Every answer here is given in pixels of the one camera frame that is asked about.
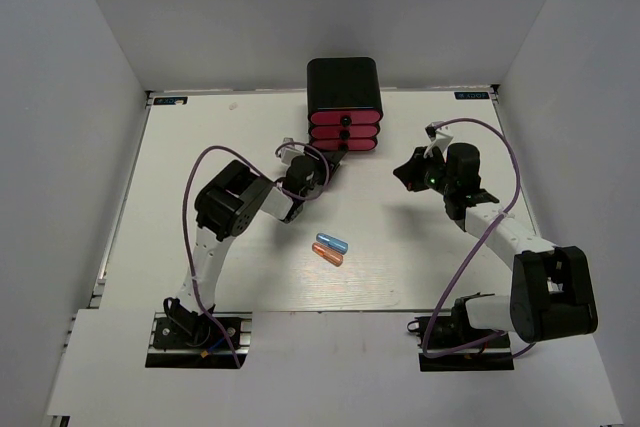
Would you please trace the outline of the orange marker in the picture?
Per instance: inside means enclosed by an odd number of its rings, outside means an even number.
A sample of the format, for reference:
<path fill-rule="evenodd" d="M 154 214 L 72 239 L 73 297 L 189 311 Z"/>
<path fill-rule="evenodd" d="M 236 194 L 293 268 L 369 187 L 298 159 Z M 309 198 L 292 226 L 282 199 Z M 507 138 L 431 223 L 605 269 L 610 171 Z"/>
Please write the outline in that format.
<path fill-rule="evenodd" d="M 319 257 L 323 258 L 325 261 L 329 262 L 330 264 L 336 267 L 341 266 L 343 263 L 343 260 L 344 260 L 343 255 L 324 244 L 314 242 L 312 244 L 312 251 L 316 255 L 318 255 Z"/>

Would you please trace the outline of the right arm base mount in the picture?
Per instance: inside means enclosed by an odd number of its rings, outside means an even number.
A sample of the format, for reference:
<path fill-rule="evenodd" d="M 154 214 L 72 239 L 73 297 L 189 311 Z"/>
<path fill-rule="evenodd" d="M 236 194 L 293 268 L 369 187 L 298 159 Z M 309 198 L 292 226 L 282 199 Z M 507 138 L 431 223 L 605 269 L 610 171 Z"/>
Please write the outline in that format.
<path fill-rule="evenodd" d="M 450 315 L 437 317 L 428 341 L 428 352 L 431 355 L 439 354 L 439 357 L 427 357 L 423 352 L 422 341 L 430 319 L 430 315 L 419 316 L 407 323 L 407 332 L 418 340 L 421 372 L 498 372 L 514 369 L 511 343 L 507 335 L 486 340 L 492 334 L 490 330 L 463 334 Z"/>

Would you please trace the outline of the blue marker cap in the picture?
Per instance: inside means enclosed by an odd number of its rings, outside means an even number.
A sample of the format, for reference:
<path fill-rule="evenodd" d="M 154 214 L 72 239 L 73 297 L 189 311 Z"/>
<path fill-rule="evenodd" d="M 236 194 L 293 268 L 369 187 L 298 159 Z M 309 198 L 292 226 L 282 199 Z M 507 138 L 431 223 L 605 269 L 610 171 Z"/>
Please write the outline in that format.
<path fill-rule="evenodd" d="M 342 255 L 348 252 L 349 246 L 347 242 L 326 233 L 318 233 L 316 235 L 316 241 Z"/>

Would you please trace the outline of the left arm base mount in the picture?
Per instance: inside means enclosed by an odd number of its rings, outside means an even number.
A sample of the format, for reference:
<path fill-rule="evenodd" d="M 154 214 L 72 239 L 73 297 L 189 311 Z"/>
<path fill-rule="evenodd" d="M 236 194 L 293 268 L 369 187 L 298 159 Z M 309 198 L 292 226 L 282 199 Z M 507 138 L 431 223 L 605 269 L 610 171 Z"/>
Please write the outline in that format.
<path fill-rule="evenodd" d="M 192 338 L 165 314 L 156 313 L 145 367 L 197 370 L 235 370 L 242 367 L 250 348 L 252 314 L 223 313 L 217 318 L 227 330 L 239 364 L 236 364 L 218 327 L 208 318 L 205 318 L 204 331 Z"/>

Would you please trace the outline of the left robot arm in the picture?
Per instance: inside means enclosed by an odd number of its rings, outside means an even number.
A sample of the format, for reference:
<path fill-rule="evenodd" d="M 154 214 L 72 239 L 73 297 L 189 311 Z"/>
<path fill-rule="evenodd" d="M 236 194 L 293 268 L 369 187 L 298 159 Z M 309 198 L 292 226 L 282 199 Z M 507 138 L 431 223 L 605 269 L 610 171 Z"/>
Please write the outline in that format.
<path fill-rule="evenodd" d="M 235 159 L 196 195 L 196 238 L 191 243 L 187 219 L 191 187 L 204 157 L 216 150 Z M 287 167 L 277 180 L 269 179 L 245 157 L 224 146 L 206 148 L 192 167 L 181 212 L 188 273 L 176 296 L 163 303 L 165 315 L 188 345 L 202 345 L 210 337 L 216 286 L 234 240 L 260 212 L 284 224 L 294 221 L 305 203 L 323 193 L 346 152 L 321 151 L 309 144 L 285 140 L 275 155 Z"/>

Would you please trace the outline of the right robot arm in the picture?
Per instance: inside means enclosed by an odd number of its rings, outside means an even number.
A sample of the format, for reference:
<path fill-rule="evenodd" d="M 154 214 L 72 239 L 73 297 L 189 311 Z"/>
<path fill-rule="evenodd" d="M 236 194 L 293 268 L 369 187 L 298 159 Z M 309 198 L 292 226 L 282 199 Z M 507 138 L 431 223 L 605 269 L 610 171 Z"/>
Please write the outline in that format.
<path fill-rule="evenodd" d="M 537 236 L 508 216 L 481 186 L 479 150 L 468 143 L 447 149 L 418 147 L 393 174 L 410 192 L 433 190 L 463 232 L 489 248 L 511 271 L 506 296 L 458 298 L 451 331 L 472 346 L 487 332 L 514 332 L 527 343 L 591 334 L 598 314 L 586 254 Z"/>

